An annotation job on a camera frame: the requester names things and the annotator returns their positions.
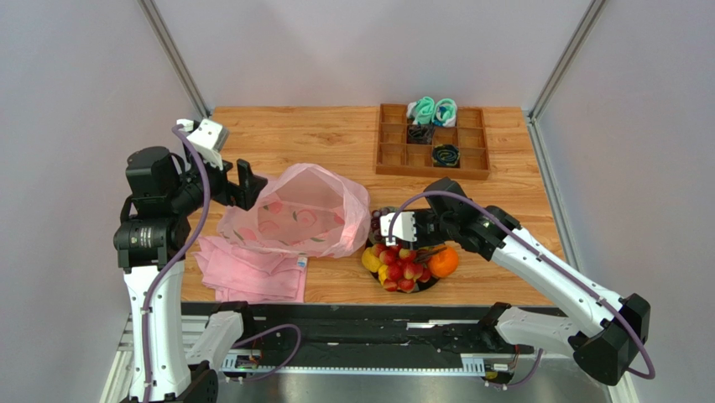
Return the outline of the fake orange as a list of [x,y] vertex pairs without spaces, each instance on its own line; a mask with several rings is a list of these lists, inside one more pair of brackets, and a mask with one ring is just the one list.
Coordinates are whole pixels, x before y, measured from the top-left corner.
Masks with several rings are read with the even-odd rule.
[[427,261],[427,268],[431,274],[440,279],[452,275],[460,264],[458,252],[451,246],[440,249]]

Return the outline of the pink plastic bag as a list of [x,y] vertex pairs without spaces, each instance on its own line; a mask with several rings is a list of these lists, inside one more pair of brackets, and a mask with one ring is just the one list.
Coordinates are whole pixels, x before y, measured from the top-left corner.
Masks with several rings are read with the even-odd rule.
[[227,208],[217,234],[256,252],[342,258],[368,241],[370,220],[364,186],[301,163],[269,181],[250,210]]

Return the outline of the fake yellow bell pepper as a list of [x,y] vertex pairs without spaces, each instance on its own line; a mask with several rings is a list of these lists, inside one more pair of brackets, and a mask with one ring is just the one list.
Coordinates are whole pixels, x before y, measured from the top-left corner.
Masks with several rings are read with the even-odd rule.
[[383,285],[384,282],[387,280],[388,269],[389,267],[385,264],[378,269],[378,281],[381,285]]

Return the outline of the fake yellow lemon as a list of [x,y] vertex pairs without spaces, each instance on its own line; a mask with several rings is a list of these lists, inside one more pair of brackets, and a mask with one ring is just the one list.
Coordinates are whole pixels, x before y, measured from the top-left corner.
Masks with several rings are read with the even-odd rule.
[[365,248],[361,255],[363,267],[371,273],[377,273],[383,265],[378,256],[375,256],[371,248]]

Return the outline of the fake dark grapes bunch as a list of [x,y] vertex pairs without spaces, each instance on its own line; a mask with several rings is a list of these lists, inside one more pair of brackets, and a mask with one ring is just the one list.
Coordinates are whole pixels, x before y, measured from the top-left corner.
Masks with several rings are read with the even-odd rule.
[[396,210],[396,207],[381,207],[372,211],[372,217],[370,220],[370,234],[368,236],[368,240],[372,244],[384,242],[383,236],[381,234],[380,218],[388,215],[389,213],[396,212]]

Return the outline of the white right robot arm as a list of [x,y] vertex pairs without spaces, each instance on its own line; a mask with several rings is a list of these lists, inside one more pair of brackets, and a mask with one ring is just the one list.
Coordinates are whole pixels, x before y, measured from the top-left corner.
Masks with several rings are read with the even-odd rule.
[[561,316],[494,304],[479,325],[510,345],[557,353],[603,385],[615,386],[630,373],[653,379],[645,349],[650,303],[634,293],[621,296],[588,279],[558,258],[513,216],[482,207],[444,177],[379,219],[389,246],[406,249],[457,243],[463,250],[516,274],[561,311]]

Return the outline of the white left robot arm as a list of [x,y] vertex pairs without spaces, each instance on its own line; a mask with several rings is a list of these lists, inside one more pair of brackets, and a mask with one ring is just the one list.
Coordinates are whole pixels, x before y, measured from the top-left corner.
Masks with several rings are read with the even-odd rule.
[[218,167],[197,153],[165,147],[128,157],[131,194],[114,234],[118,265],[130,297],[134,364],[128,402],[189,402],[216,397],[216,372],[206,360],[187,362],[181,340],[180,288],[187,249],[201,233],[189,217],[210,203],[248,211],[269,183],[245,160]]

